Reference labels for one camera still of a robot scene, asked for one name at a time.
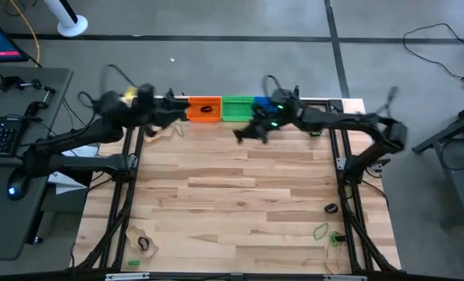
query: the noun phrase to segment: backlit keyboard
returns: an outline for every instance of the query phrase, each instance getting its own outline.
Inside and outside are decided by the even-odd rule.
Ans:
[[[0,156],[12,157],[19,145],[22,124],[19,117],[0,117]]]

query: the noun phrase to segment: wood plank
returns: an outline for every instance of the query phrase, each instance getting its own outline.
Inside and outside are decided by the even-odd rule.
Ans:
[[[361,100],[343,99],[343,104],[346,112],[364,112]],[[258,140],[238,145],[232,130],[245,125],[182,123],[185,137],[143,144],[129,224],[144,229],[160,250],[146,259],[127,244],[123,270],[133,271],[126,261],[137,259],[141,261],[137,270],[144,272],[330,273],[324,263],[329,238],[313,238],[313,231],[326,222],[327,235],[345,232],[341,212],[324,212],[325,205],[339,205],[328,130],[309,137],[289,125],[271,132],[268,145]],[[365,133],[349,132],[349,138],[353,153],[370,145]],[[100,153],[121,149],[121,141],[102,144]],[[379,179],[368,175],[364,179],[382,189]],[[76,263],[104,233],[114,185],[106,183],[88,194],[74,248]],[[125,193],[126,185],[119,208]],[[369,236],[399,267],[384,198],[364,184],[360,197]],[[112,239],[109,264],[118,237],[117,233]],[[355,244],[362,265],[356,234]],[[340,251],[341,273],[349,273],[345,245],[328,248],[328,264],[337,268]]]

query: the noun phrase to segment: blue container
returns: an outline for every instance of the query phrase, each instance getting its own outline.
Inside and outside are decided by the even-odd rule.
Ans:
[[[254,103],[263,106],[266,113],[277,112],[277,108],[270,104],[270,99],[268,97],[254,97]]]

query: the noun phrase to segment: gray floor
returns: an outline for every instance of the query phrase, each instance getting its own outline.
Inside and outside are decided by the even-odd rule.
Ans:
[[[89,19],[87,34],[329,36],[324,0],[70,2]],[[20,18],[4,14],[2,3],[4,29],[27,34]],[[439,22],[449,23],[464,37],[464,1],[332,0],[331,5],[339,37],[397,38]],[[26,15],[37,33],[56,33],[56,21],[44,3],[28,8]],[[439,27],[413,37],[452,35]],[[33,41],[17,43],[35,54]],[[107,63],[119,65],[136,82],[154,84],[159,94],[169,87],[187,95],[259,94],[261,77],[274,74],[285,87],[298,84],[303,97],[341,97],[331,43],[41,40],[40,45],[44,66],[74,70],[68,99],[83,119],[90,113],[75,95],[88,91],[98,96],[98,78]],[[463,44],[411,48],[464,76]],[[349,93],[363,98],[367,111],[384,103],[390,86],[401,88],[391,114],[409,127],[409,148],[444,128],[464,108],[462,84],[411,56],[400,44],[341,44],[341,50]],[[107,89],[126,87],[114,73],[110,77]],[[54,129],[65,131],[69,126],[69,117],[60,112]],[[464,227],[444,231],[438,225],[459,206],[433,152],[417,156],[407,150],[394,156],[384,171],[384,190],[402,267],[416,274],[464,279]],[[78,215],[48,215],[40,230],[46,242],[26,246],[17,261],[0,261],[0,274],[67,267],[79,220]]]

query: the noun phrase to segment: orange container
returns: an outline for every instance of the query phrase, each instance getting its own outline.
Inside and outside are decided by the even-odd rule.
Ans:
[[[219,122],[221,97],[189,97],[186,117],[192,122]]]

